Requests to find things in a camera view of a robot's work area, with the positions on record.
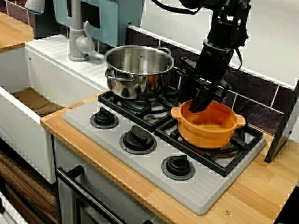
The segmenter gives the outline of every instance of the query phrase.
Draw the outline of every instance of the oven handle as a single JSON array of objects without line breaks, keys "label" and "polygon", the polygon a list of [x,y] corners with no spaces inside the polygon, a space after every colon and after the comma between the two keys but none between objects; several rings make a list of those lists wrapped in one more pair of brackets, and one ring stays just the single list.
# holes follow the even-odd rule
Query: oven handle
[{"label": "oven handle", "polygon": [[106,205],[92,195],[80,183],[74,180],[77,176],[84,173],[82,166],[77,166],[69,172],[65,172],[62,168],[56,169],[56,176],[69,186],[77,195],[92,206],[98,213],[100,213],[107,221],[112,224],[125,224],[126,222],[112,212]]}]

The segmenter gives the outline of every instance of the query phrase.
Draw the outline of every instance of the wooden countertop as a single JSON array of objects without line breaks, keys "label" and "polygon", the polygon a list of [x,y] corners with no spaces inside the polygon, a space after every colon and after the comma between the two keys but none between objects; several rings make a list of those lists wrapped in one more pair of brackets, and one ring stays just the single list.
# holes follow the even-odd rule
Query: wooden countertop
[{"label": "wooden countertop", "polygon": [[22,48],[33,39],[31,26],[0,12],[0,53]]},{"label": "wooden countertop", "polygon": [[[95,100],[92,96],[72,108]],[[299,144],[289,141],[271,164],[267,146],[204,216],[197,216],[123,162],[63,121],[64,108],[41,119],[42,126],[167,223],[271,224],[299,180]]]}]

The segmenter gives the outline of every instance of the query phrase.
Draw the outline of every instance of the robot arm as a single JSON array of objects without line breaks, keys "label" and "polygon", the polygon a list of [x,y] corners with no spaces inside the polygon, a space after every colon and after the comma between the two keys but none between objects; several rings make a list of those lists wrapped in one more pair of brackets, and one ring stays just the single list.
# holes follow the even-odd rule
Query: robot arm
[{"label": "robot arm", "polygon": [[[196,14],[201,8],[213,11],[211,30],[208,39],[203,42],[203,49],[196,64],[184,59],[178,73],[183,77],[181,101],[192,99],[191,112],[203,111],[212,100],[223,101],[229,85],[222,79],[234,50],[245,45],[248,38],[246,22],[251,6],[250,0],[179,0],[188,9],[165,6],[158,0],[152,0],[161,8],[181,14]],[[184,70],[187,64],[191,69]],[[217,94],[217,86],[224,88]]]}]

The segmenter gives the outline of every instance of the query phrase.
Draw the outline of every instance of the white sink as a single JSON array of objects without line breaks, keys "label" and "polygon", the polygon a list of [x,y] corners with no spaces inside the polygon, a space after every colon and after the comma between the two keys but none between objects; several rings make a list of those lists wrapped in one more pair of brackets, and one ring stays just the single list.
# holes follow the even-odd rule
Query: white sink
[{"label": "white sink", "polygon": [[51,135],[11,93],[32,87],[67,107],[105,90],[105,62],[71,62],[67,42],[58,35],[0,54],[0,137],[50,183],[56,181]]}]

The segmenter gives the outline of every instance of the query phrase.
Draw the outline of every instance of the burner grate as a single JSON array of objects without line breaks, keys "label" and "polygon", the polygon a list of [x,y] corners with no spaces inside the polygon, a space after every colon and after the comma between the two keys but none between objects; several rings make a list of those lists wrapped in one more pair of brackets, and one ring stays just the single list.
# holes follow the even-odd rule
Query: burner grate
[{"label": "burner grate", "polygon": [[[184,142],[178,140],[178,138],[181,136],[177,128],[170,134],[167,134],[165,132],[165,130],[171,128],[176,124],[177,120],[175,119],[167,121],[165,124],[161,125],[159,128],[155,130],[155,135],[223,177],[226,177],[236,167],[239,161],[241,161],[244,158],[244,156],[260,141],[260,139],[263,136],[262,132],[253,129],[250,126],[245,126],[241,129],[236,129],[235,132],[239,133],[240,138],[233,137],[230,141],[233,147],[229,149],[221,150],[220,148],[217,148],[214,150],[207,150],[194,146],[192,146],[191,148],[184,144]],[[254,136],[254,138],[248,144],[244,142],[245,132]],[[213,158],[216,157],[216,155],[218,154],[229,154],[232,152],[237,152],[237,154],[235,158],[226,167],[213,161]]]},{"label": "burner grate", "polygon": [[[166,100],[163,100],[163,98],[159,98],[157,99],[158,102],[161,100],[163,101],[165,105],[169,104],[172,105],[171,102],[166,102]],[[154,130],[159,127],[160,125],[162,125],[165,121],[171,119],[171,107],[167,106],[165,107],[165,115],[160,117],[159,119],[157,119],[154,122],[148,122],[144,119],[144,117],[148,114],[153,114],[153,113],[157,113],[160,114],[161,111],[152,111],[152,107],[150,104],[150,101],[145,102],[145,106],[140,109],[137,110],[136,108],[131,108],[131,106],[127,106],[126,103],[123,103],[124,100],[115,95],[112,91],[108,91],[105,92],[101,95],[99,95],[98,97],[98,101],[101,102],[102,104],[108,106],[109,108],[111,108],[112,110],[118,112],[119,114],[123,115],[124,117],[128,118],[129,120],[135,122],[136,124],[140,125],[141,127],[147,129],[150,132],[154,132]]]}]

